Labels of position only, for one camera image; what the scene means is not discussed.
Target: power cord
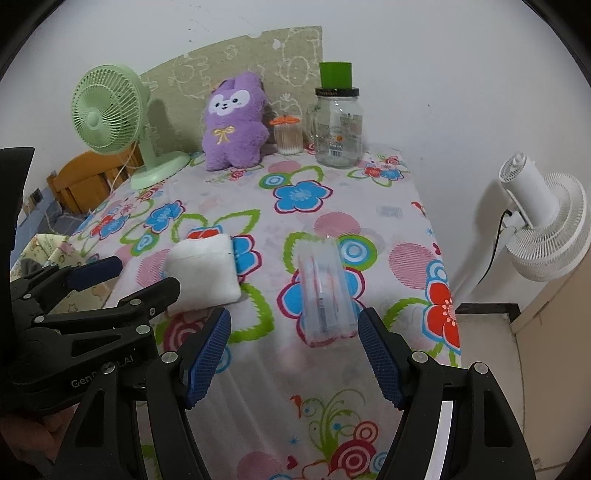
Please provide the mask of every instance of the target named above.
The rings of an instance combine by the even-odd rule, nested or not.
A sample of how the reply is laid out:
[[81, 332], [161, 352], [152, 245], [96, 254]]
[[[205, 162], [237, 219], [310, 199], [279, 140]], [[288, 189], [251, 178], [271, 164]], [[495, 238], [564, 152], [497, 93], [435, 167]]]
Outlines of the power cord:
[[503, 212], [503, 215], [501, 215], [501, 220], [499, 220], [499, 228], [496, 230], [496, 239], [495, 239], [495, 246], [492, 249], [492, 257], [491, 257], [491, 262], [488, 264], [488, 268], [486, 269], [486, 271], [484, 272], [484, 275], [482, 276], [482, 278], [478, 281], [478, 284], [484, 280], [484, 277], [486, 277], [487, 273], [489, 272], [489, 270], [492, 267], [492, 263], [495, 260], [495, 255], [496, 255], [496, 247], [499, 245], [499, 237], [501, 236], [501, 230], [503, 228], [503, 220], [505, 219], [506, 215], [513, 215], [513, 212], [511, 212], [510, 210], [505, 210]]
[[[138, 143], [137, 142], [134, 143], [134, 147], [131, 149], [131, 152], [129, 153], [129, 157], [127, 157], [127, 160], [125, 161], [123, 166], [117, 172], [117, 175], [115, 176], [115, 179], [113, 180], [113, 183], [111, 183], [111, 191], [109, 192], [109, 194], [113, 193], [113, 190], [114, 190], [113, 187], [115, 186], [115, 183], [117, 182], [117, 179], [119, 178], [119, 175], [121, 175], [121, 172], [124, 170], [125, 167], [127, 167], [127, 164], [131, 160], [131, 157], [133, 156], [137, 146], [138, 146]], [[143, 166], [142, 167], [129, 167], [129, 168], [131, 168], [132, 170], [138, 170], [140, 168], [143, 168]]]

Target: wooden headboard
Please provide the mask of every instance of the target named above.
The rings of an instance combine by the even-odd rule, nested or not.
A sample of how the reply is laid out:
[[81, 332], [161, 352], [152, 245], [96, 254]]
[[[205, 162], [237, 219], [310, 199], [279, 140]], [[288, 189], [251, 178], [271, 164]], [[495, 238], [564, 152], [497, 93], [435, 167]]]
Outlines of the wooden headboard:
[[[117, 177], [128, 158], [127, 166]], [[139, 148], [134, 145], [117, 155], [88, 151], [70, 160], [57, 175], [48, 176], [47, 184], [64, 210], [88, 214], [107, 199], [113, 182], [115, 190], [143, 164]]]

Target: black jar lid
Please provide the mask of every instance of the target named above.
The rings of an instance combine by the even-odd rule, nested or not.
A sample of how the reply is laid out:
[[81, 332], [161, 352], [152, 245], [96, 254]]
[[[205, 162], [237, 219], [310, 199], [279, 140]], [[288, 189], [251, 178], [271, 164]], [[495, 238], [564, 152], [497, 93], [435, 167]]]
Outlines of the black jar lid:
[[358, 88], [317, 88], [316, 96], [319, 97], [358, 97]]

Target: floor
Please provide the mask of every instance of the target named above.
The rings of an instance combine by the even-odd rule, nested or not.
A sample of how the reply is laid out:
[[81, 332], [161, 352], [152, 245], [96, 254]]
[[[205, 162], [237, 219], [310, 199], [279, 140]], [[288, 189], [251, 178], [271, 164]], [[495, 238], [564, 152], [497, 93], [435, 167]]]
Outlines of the floor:
[[[506, 315], [458, 315], [462, 366], [484, 362], [499, 382], [515, 418], [523, 430], [524, 400], [521, 363], [515, 336]], [[536, 480], [554, 480], [563, 467], [536, 473]]]

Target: small glass jar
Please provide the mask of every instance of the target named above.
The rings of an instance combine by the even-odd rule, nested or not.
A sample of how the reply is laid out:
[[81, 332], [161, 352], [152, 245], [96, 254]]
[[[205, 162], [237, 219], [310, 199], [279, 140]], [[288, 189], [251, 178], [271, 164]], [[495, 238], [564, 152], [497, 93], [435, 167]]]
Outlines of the small glass jar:
[[271, 120], [277, 151], [281, 155], [296, 155], [304, 150], [301, 120], [290, 115], [278, 116]]

